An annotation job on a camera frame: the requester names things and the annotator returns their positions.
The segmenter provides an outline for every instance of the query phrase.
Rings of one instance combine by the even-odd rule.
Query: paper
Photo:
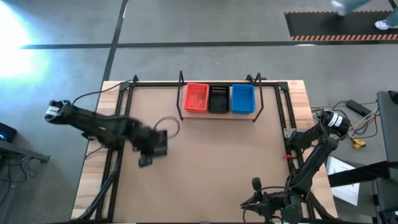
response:
[[[338,160],[334,157],[329,157],[328,164],[326,166],[326,170],[328,175],[332,175],[338,172],[343,172],[346,170],[355,169],[355,167]],[[359,194],[359,183],[340,186],[340,187],[332,187],[331,193],[336,198],[339,198],[345,202],[348,202],[352,205],[358,205],[358,194]]]

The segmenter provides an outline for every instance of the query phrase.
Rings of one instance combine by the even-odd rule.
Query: bright light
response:
[[[18,15],[0,1],[0,80],[5,78],[26,79],[30,76],[31,50],[19,47],[30,44]]]

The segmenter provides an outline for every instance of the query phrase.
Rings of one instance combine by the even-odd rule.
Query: plastic basket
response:
[[[251,114],[255,109],[254,86],[232,85],[232,113]]]
[[[210,85],[209,87],[209,112],[228,113],[229,112],[229,86]]]
[[[207,110],[209,85],[188,83],[185,92],[184,109],[189,112],[204,113]]]

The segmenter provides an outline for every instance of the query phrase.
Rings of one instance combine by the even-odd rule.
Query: shoe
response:
[[[337,11],[337,14],[339,16],[345,16],[347,14],[346,12],[346,6],[342,4],[341,2],[338,2],[336,0],[331,1],[331,6]]]
[[[388,29],[398,29],[398,26],[389,26],[386,21],[377,21],[374,26],[376,26],[379,30],[388,30]]]

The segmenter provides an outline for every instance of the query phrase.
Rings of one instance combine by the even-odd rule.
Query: gray floor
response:
[[[5,3],[17,13],[15,20],[28,37],[22,44],[109,44],[121,6],[121,0]],[[374,0],[363,9],[390,6],[386,0]],[[284,11],[330,10],[328,0],[130,0],[119,42],[289,40]],[[12,37],[6,40],[15,38],[13,32],[6,32]],[[179,70],[187,80],[243,79],[261,72],[268,79],[305,80],[312,105],[349,99],[365,103],[374,101],[377,91],[396,89],[397,51],[396,45],[118,49],[110,80],[133,75],[176,80]],[[6,208],[10,203],[0,208],[8,212],[8,223],[69,219],[87,141],[71,127],[46,123],[44,113],[50,100],[72,100],[99,90],[108,54],[109,49],[0,52],[0,122],[18,130],[18,144],[51,155],[47,165],[33,165],[39,175],[9,198],[11,211]],[[97,99],[89,96],[78,106],[93,110]],[[347,112],[353,123],[359,121]],[[333,154],[362,164],[386,158],[381,132],[366,143],[366,148],[354,150],[345,141]],[[339,216],[370,222],[341,210]]]

